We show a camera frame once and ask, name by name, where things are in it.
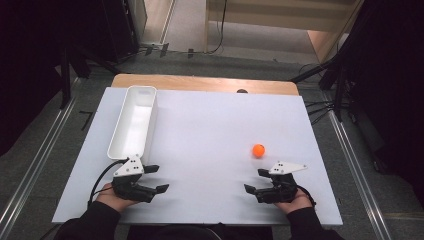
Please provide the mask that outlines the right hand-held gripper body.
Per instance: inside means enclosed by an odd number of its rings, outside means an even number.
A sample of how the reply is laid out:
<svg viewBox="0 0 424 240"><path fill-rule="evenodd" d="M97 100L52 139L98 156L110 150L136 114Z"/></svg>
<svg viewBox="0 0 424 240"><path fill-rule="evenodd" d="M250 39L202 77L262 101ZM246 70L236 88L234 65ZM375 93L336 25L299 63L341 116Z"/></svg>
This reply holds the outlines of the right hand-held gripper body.
<svg viewBox="0 0 424 240"><path fill-rule="evenodd" d="M298 184L294 180L293 173L306 170L304 164L277 162L268 171L272 186L270 188L256 189L254 196L259 203L283 203L291 202L296 195Z"/></svg>

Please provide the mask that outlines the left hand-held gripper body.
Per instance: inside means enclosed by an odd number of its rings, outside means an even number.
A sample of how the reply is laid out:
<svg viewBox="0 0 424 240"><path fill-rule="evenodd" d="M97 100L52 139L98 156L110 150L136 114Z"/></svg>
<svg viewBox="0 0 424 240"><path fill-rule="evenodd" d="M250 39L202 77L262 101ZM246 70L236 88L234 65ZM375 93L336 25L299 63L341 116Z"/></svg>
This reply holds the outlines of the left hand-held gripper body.
<svg viewBox="0 0 424 240"><path fill-rule="evenodd" d="M150 203L157 194L155 188L138 183L144 173L143 163L138 155L122 160L123 165L113 173L112 186L115 194L122 199Z"/></svg>

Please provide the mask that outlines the white plastic bin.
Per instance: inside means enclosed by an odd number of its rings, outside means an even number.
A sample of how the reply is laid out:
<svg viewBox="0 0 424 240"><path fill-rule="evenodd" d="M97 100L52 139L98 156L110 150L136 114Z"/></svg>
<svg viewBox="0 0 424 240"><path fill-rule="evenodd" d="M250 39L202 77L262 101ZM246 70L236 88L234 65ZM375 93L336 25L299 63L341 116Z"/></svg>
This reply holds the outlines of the white plastic bin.
<svg viewBox="0 0 424 240"><path fill-rule="evenodd" d="M129 87L109 144L108 157L113 160L121 160L138 156L143 164L147 164L157 112L157 89L155 87Z"/></svg>

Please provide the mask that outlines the person's right hand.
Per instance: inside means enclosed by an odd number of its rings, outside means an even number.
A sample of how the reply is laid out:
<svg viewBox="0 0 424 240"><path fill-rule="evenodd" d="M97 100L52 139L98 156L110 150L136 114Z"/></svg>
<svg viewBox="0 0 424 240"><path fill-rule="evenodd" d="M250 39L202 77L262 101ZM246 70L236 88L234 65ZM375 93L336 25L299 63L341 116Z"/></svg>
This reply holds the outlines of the person's right hand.
<svg viewBox="0 0 424 240"><path fill-rule="evenodd" d="M280 209L283 213L286 215L290 214L291 212L303 209L303 208L309 208L312 206L312 203L309 199L309 196L301 189L297 189L295 198L289 202L279 202L275 203L275 206Z"/></svg>

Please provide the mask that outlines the person's left hand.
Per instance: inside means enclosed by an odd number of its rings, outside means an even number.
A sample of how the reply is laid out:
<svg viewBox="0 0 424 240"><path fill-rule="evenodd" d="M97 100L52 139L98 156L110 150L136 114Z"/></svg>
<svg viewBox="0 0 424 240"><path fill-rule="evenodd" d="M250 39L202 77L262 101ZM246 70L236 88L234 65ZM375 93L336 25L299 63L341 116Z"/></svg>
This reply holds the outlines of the person's left hand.
<svg viewBox="0 0 424 240"><path fill-rule="evenodd" d="M111 183L106 183L102 187L96 197L96 201L111 207L119 213L123 212L126 208L137 204L137 201L119 198L115 194Z"/></svg>

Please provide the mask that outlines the white board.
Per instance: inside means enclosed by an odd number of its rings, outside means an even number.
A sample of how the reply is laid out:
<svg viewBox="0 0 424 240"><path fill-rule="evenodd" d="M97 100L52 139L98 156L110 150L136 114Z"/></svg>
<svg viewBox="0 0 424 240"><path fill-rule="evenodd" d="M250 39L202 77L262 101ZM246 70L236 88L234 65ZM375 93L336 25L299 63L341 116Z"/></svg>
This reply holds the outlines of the white board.
<svg viewBox="0 0 424 240"><path fill-rule="evenodd" d="M168 184L150 203L127 208L124 224L282 225L274 205L259 203L244 185L266 188L258 175L275 163L304 164L295 173L317 203L324 225L342 222L303 100L299 96L166 91L157 94L158 115L143 186ZM252 147L266 151L255 158Z"/></svg>

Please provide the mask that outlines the wooden table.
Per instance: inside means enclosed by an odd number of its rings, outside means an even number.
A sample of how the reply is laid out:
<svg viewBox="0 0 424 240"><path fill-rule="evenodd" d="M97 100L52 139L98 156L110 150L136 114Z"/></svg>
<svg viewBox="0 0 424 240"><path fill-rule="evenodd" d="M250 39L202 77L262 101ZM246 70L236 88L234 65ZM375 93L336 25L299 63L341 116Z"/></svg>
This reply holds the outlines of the wooden table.
<svg viewBox="0 0 424 240"><path fill-rule="evenodd" d="M128 88L130 86L153 86L161 90L187 90L209 92L237 92L245 90L252 94L274 94L298 96L297 86L292 82L232 79L217 77L197 77L157 74L118 74L111 86Z"/></svg>

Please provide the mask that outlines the black metal stand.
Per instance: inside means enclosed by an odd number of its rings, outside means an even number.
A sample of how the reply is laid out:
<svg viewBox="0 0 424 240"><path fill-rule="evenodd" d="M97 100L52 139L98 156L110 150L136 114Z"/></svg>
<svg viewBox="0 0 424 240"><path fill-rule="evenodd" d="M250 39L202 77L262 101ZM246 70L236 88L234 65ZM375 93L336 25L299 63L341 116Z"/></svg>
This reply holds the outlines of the black metal stand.
<svg viewBox="0 0 424 240"><path fill-rule="evenodd" d="M319 81L319 88L321 90L329 90L333 85L336 85L335 97L331 109L339 122L342 121L342 98L345 92L345 81L347 79L346 69L344 66L346 55L346 51L340 50L330 60L290 79L290 82L297 84L324 71L324 75Z"/></svg>
<svg viewBox="0 0 424 240"><path fill-rule="evenodd" d="M91 70L86 60L92 60L114 75L120 74L121 71L116 67L102 59L100 56L92 53L86 48L75 43L60 44L60 75L61 75L61 92L62 103L60 108L64 109L71 99L71 83L70 83L70 67L73 67L78 76L88 78Z"/></svg>

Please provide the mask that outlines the dark equipment rack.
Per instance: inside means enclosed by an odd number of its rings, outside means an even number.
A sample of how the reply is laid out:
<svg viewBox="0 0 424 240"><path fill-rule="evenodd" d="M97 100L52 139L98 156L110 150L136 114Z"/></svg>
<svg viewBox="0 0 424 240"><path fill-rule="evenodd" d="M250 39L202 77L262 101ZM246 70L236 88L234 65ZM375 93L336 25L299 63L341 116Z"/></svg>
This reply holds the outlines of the dark equipment rack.
<svg viewBox="0 0 424 240"><path fill-rule="evenodd" d="M107 26L105 58L112 62L139 51L147 11L144 0L101 0Z"/></svg>

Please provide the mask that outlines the black curtain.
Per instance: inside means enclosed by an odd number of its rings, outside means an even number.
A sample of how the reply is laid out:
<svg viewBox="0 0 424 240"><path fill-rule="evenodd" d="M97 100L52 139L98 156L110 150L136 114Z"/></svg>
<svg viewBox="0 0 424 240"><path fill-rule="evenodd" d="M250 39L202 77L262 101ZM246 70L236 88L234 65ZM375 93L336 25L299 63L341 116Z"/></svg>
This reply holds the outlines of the black curtain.
<svg viewBox="0 0 424 240"><path fill-rule="evenodd" d="M364 0L346 48L369 147L424 207L424 0Z"/></svg>
<svg viewBox="0 0 424 240"><path fill-rule="evenodd" d="M65 52L75 71L100 20L101 0L0 0L0 156L7 153L63 84Z"/></svg>

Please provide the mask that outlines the light wooden cabinet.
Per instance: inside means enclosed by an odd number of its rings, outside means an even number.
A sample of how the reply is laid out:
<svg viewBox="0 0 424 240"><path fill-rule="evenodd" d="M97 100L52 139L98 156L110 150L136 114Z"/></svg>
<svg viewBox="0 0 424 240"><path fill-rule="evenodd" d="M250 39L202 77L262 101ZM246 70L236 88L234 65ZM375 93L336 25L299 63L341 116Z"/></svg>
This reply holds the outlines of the light wooden cabinet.
<svg viewBox="0 0 424 240"><path fill-rule="evenodd" d="M230 23L306 30L320 63L331 58L365 0L206 0L205 24Z"/></svg>

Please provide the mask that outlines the metal floor rail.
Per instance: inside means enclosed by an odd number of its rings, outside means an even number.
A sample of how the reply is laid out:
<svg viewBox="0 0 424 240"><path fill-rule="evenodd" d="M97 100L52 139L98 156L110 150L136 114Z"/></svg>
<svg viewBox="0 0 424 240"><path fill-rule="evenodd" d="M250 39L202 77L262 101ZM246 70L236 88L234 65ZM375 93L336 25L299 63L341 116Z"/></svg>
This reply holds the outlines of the metal floor rail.
<svg viewBox="0 0 424 240"><path fill-rule="evenodd" d="M54 98L0 157L0 240L33 240L52 227L90 116L80 109L90 81L72 81L64 109Z"/></svg>
<svg viewBox="0 0 424 240"><path fill-rule="evenodd" d="M338 118L334 113L330 113L329 118L341 145L352 178L358 189L361 201L364 205L366 214L377 240L393 240L383 214L380 210L379 204L371 190L364 172L362 171L361 165L344 128L344 125L338 121Z"/></svg>

